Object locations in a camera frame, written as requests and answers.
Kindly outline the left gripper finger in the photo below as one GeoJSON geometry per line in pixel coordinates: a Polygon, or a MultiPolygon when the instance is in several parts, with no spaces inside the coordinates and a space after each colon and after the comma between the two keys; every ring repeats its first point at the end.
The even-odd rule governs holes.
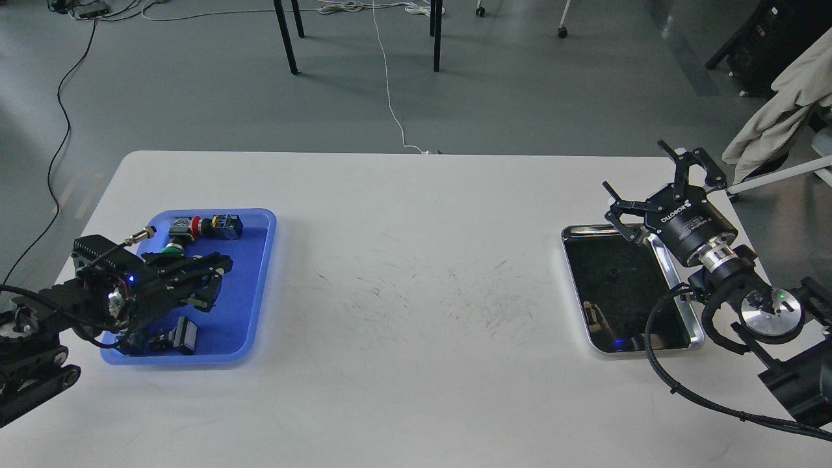
{"type": "Polygon", "coordinates": [[[233,270],[229,255],[212,252],[206,255],[185,255],[185,253],[145,253],[145,264],[154,269],[162,278],[175,278],[195,274],[197,278],[218,273],[224,275],[233,270]]]}
{"type": "Polygon", "coordinates": [[[175,276],[170,291],[176,306],[193,306],[197,311],[210,312],[220,294],[225,272],[194,272],[175,276]]]}

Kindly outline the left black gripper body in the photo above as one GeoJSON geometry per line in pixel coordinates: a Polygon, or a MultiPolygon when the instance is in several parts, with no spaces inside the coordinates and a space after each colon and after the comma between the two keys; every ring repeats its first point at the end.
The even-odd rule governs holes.
{"type": "Polygon", "coordinates": [[[149,326],[175,308],[173,278],[149,268],[144,253],[128,252],[104,236],[77,238],[71,258],[75,277],[57,288],[58,322],[83,340],[101,345],[98,335],[110,332],[116,345],[148,345],[149,326]]]}

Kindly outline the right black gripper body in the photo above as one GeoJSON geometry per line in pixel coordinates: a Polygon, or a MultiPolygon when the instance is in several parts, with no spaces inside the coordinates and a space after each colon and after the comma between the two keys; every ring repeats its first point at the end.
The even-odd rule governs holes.
{"type": "Polygon", "coordinates": [[[685,267],[701,264],[695,252],[710,239],[716,237],[731,243],[739,233],[710,204],[702,187],[690,185],[683,196],[675,199],[673,187],[667,184],[647,202],[660,210],[645,214],[645,228],[654,232],[685,267]]]}

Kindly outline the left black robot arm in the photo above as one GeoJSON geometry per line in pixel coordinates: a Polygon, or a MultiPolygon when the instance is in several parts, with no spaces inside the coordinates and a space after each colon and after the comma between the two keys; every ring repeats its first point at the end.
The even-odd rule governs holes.
{"type": "Polygon", "coordinates": [[[128,252],[100,235],[75,240],[75,277],[38,292],[3,285],[14,293],[15,308],[2,313],[2,424],[9,424],[68,390],[81,375],[66,364],[60,332],[72,330],[84,341],[127,355],[175,349],[192,354],[196,323],[181,318],[172,331],[148,326],[171,310],[191,305],[208,312],[233,261],[218,252],[189,257],[163,251],[128,252]]]}

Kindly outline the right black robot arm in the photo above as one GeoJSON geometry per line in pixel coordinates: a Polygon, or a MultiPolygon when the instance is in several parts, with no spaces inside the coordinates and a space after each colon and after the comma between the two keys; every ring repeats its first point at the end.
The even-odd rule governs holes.
{"type": "Polygon", "coordinates": [[[658,142],[675,164],[674,178],[644,201],[628,201],[609,183],[605,219],[628,242],[657,236],[684,267],[695,272],[674,285],[653,306],[643,343],[654,372],[672,393],[689,402],[741,421],[829,441],[824,426],[831,418],[830,292],[811,278],[799,287],[775,289],[755,270],[757,254],[733,246],[739,231],[708,198],[726,188],[726,175],[703,149],[677,152],[658,142]],[[704,305],[701,327],[713,343],[729,352],[751,352],[766,366],[759,379],[790,419],[737,411],[711,402],[673,378],[658,361],[651,332],[663,306],[690,294],[704,305]]]}

